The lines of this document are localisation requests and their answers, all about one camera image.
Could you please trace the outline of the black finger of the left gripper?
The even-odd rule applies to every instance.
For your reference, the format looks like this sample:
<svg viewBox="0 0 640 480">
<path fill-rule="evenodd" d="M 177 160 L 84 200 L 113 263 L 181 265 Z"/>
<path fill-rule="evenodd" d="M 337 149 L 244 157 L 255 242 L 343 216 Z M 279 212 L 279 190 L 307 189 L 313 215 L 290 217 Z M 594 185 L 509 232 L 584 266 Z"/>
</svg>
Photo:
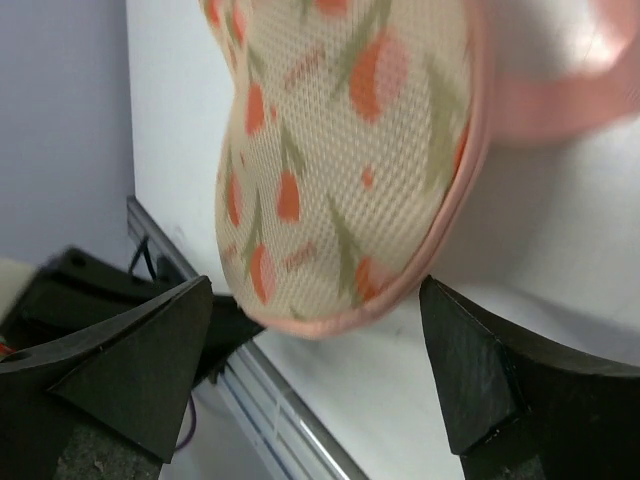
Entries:
<svg viewBox="0 0 640 480">
<path fill-rule="evenodd" d="M 185 281 L 164 257 L 160 278 L 144 280 L 77 248 L 53 257 L 19 301 L 19 347 L 43 344 L 137 307 Z M 263 328 L 226 295 L 215 295 L 196 378 L 219 372 Z"/>
</svg>

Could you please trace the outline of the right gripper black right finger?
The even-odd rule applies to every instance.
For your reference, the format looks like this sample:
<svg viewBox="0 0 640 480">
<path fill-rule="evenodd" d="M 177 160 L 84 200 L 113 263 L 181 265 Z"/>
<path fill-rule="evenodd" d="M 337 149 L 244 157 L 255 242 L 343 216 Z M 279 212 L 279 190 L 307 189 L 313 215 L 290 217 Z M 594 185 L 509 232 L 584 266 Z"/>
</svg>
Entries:
<svg viewBox="0 0 640 480">
<path fill-rule="evenodd" d="M 465 478 L 638 478 L 638 367 L 552 341 L 433 277 L 419 302 Z"/>
</svg>

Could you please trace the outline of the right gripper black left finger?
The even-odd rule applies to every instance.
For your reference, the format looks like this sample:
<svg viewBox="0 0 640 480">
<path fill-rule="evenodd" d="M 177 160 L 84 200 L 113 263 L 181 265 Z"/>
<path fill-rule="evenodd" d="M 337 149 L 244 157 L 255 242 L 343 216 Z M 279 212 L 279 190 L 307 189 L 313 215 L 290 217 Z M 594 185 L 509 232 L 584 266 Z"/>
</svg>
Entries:
<svg viewBox="0 0 640 480">
<path fill-rule="evenodd" d="M 1 362 L 4 479 L 156 479 L 212 309 L 204 277 Z"/>
</svg>

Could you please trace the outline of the peach floral mesh laundry bag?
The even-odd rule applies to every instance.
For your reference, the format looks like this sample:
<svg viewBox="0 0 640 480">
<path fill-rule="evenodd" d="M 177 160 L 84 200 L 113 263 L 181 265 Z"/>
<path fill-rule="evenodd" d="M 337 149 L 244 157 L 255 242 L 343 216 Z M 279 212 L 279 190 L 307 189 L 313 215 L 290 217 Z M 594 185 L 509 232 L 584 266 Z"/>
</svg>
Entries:
<svg viewBox="0 0 640 480">
<path fill-rule="evenodd" d="M 234 98 L 215 220 L 239 308 L 320 338 L 427 276 L 490 142 L 553 142 L 639 109 L 639 5 L 593 5 L 606 67 L 499 73 L 481 1 L 205 1 Z"/>
</svg>

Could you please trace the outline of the aluminium frame rail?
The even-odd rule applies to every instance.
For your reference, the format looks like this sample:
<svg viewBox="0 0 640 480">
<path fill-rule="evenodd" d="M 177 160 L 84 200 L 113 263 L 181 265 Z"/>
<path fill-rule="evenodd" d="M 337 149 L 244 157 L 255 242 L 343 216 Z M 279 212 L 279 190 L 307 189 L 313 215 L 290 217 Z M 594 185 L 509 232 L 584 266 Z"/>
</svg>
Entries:
<svg viewBox="0 0 640 480">
<path fill-rule="evenodd" d="M 198 380 L 183 424 L 183 447 L 161 478 L 365 478 L 254 338 L 219 372 Z"/>
</svg>

